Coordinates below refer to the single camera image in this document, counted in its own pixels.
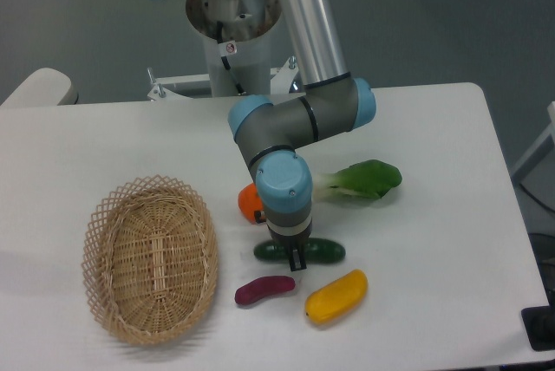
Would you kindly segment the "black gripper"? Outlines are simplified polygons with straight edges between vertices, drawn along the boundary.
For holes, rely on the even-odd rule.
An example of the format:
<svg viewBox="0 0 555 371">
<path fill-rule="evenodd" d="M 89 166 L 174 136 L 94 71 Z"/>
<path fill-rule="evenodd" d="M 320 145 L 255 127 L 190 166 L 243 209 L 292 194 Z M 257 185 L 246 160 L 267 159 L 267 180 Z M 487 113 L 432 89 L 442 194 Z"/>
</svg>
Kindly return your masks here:
<svg viewBox="0 0 555 371">
<path fill-rule="evenodd" d="M 286 258 L 289 258 L 291 270 L 305 270 L 305 252 L 308 248 L 308 239 L 312 232 L 312 226 L 305 227 L 278 227 L 269 225 L 272 239 L 283 248 Z"/>
</svg>

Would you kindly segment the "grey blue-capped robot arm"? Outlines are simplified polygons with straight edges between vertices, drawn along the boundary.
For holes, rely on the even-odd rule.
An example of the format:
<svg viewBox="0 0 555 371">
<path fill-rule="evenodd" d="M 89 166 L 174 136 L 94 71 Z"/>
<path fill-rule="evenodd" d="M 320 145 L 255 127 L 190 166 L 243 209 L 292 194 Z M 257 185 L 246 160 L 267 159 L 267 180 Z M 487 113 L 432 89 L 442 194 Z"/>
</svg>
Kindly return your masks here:
<svg viewBox="0 0 555 371">
<path fill-rule="evenodd" d="M 265 222 L 292 270 L 303 270 L 312 227 L 312 177 L 297 149 L 357 129 L 375 117 L 369 84 L 343 59 L 329 0 L 187 0 L 190 23 L 216 44 L 239 96 L 228 114 L 233 139 L 263 203 Z M 232 62 L 238 46 L 287 23 L 304 95 L 280 104 L 247 86 Z"/>
</svg>

